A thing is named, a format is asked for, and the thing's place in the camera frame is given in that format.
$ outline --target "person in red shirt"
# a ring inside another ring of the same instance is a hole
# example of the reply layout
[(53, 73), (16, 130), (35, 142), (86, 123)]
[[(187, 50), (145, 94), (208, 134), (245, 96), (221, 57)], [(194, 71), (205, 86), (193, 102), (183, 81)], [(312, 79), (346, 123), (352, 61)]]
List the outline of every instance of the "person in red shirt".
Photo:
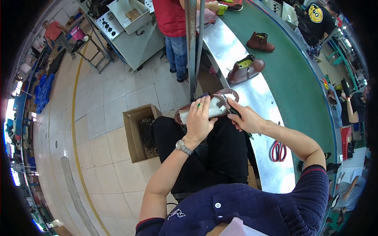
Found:
[(54, 49), (52, 46), (52, 41), (54, 41), (55, 44), (65, 47), (68, 53), (71, 54), (72, 59), (76, 57), (75, 53), (72, 53), (72, 48), (74, 45), (70, 44), (67, 41), (65, 34), (63, 34), (63, 31), (67, 31), (67, 28), (64, 25), (61, 25), (57, 21), (49, 23), (48, 20), (46, 20), (42, 26), (46, 30), (45, 38), (51, 49)]
[[(166, 38), (170, 72), (176, 73), (177, 82), (181, 83), (187, 79), (185, 0), (154, 0), (153, 7), (158, 27)], [(218, 2), (205, 3), (205, 8), (216, 12), (219, 10)]]

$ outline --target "black glove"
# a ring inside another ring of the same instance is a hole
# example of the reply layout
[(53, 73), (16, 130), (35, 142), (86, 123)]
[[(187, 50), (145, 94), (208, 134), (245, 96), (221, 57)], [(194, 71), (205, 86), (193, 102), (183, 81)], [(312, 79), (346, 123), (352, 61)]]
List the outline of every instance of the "black glove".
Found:
[(342, 89), (344, 90), (345, 96), (350, 97), (349, 84), (345, 81), (345, 79), (342, 79), (341, 85), (342, 85)]

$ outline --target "pink bucket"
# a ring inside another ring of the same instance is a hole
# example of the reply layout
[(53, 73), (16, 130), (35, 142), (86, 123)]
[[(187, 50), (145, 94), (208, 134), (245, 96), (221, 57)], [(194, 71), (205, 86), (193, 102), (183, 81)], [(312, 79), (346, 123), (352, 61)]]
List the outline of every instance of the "pink bucket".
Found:
[(83, 39), (85, 36), (85, 33), (80, 29), (78, 25), (73, 28), (70, 34), (72, 35), (72, 38), (74, 40)]

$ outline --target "yellow circle logo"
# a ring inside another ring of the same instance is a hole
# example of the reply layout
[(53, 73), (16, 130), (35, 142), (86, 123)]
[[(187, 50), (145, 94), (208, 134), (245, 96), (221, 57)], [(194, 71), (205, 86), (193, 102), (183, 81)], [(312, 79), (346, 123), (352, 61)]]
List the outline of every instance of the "yellow circle logo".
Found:
[(308, 16), (312, 22), (320, 23), (323, 20), (323, 11), (320, 7), (312, 4), (308, 9)]

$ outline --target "orange shirt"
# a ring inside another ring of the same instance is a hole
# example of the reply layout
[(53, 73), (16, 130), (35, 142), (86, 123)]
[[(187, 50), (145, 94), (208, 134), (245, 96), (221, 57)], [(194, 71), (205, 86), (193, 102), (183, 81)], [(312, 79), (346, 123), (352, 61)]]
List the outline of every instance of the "orange shirt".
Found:
[(50, 27), (45, 32), (45, 38), (55, 41), (59, 34), (62, 32), (62, 29), (58, 27), (59, 22), (54, 21), (50, 23)]

